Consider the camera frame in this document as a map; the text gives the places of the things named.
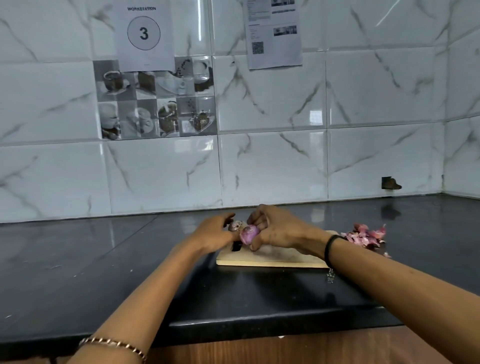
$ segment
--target black granite countertop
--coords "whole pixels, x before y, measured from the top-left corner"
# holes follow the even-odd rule
[[[288,205],[321,228],[387,223],[394,260],[480,294],[480,201],[446,195]],[[236,209],[246,219],[251,208]],[[218,210],[0,225],[0,360],[72,354]],[[401,325],[322,269],[218,267],[200,261],[154,346]]]

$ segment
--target black bracelet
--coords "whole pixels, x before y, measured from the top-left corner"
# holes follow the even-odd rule
[[[330,269],[333,269],[333,267],[332,267],[332,263],[330,263],[330,258],[328,257],[328,253],[330,252],[330,247],[332,246],[333,242],[337,239],[346,240],[343,236],[332,235],[330,239],[328,239],[327,245],[325,246],[324,261]]]

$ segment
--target gold bracelet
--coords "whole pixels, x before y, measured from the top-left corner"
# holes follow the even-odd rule
[[[107,345],[107,346],[112,346],[112,347],[116,347],[116,348],[126,348],[128,350],[131,350],[132,352],[134,352],[138,356],[140,356],[140,358],[142,359],[142,363],[146,363],[146,361],[147,361],[147,356],[140,349],[137,349],[136,347],[134,347],[130,344],[127,344],[125,342],[93,337],[93,338],[83,339],[80,342],[80,344],[78,344],[78,347],[80,348],[80,347],[84,346],[85,344],[100,344],[100,345]]]

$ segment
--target wooden cutting board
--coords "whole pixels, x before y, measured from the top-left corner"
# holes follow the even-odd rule
[[[232,251],[233,245],[225,247],[216,258],[219,266],[243,267],[296,267],[296,268],[328,268],[327,264],[312,255],[304,255],[296,249],[278,248],[262,245],[256,252],[243,245],[237,252]]]

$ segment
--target countertop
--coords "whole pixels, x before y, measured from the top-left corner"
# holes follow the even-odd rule
[[[387,224],[394,260],[480,295],[480,201],[447,195],[285,206],[323,229]],[[233,209],[246,219],[252,208]],[[0,225],[0,360],[75,351],[204,218],[224,210]],[[154,346],[401,325],[326,270],[202,259]]]

